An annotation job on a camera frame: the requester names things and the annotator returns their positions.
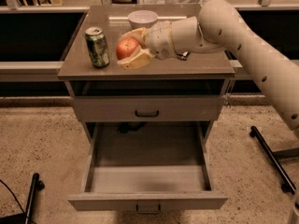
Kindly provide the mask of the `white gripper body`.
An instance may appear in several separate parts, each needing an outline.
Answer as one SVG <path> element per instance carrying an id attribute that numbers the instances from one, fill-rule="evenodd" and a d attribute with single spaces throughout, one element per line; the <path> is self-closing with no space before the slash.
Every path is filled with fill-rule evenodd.
<path id="1" fill-rule="evenodd" d="M 170 21 L 160 21 L 150 27 L 145 34 L 146 48 L 160 60 L 176 56 L 170 28 Z"/>

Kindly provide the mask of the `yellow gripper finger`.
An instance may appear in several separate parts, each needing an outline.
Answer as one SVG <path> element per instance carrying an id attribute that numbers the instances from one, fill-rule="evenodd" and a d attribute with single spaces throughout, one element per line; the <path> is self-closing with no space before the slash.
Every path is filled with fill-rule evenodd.
<path id="1" fill-rule="evenodd" d="M 117 64 L 127 70 L 138 69 L 148 65 L 154 57 L 155 55 L 149 49 L 138 46 L 129 57 L 117 61 Z"/>
<path id="2" fill-rule="evenodd" d="M 144 45 L 145 44 L 145 36 L 146 36 L 147 31 L 148 31 L 148 29 L 145 27 L 137 28 L 137 29 L 134 29 L 132 31 L 125 33 L 124 35 L 122 35 L 120 37 L 120 39 L 132 37 L 132 38 L 136 39 L 140 45 Z"/>

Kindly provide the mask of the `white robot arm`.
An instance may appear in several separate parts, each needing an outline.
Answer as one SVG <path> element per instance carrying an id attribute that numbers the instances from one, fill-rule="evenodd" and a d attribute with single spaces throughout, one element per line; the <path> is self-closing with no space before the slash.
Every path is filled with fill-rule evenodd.
<path id="1" fill-rule="evenodd" d="M 299 66 L 256 35 L 228 2 L 209 0 L 196 17 L 134 28 L 121 39 L 127 37 L 136 39 L 139 45 L 118 59 L 124 69 L 136 69 L 154 57 L 163 60 L 184 51 L 229 50 L 289 129 L 299 132 Z"/>

